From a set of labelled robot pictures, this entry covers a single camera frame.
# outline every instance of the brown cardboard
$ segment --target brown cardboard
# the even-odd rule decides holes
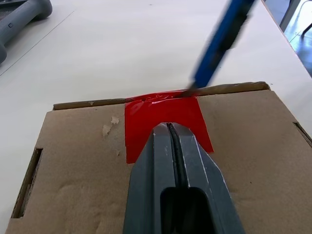
[[[293,115],[263,82],[201,94],[211,157],[246,233],[310,234],[311,139]],[[41,156],[32,157],[6,234],[122,233],[132,168],[125,155],[126,101],[58,104],[47,113],[35,146]]]

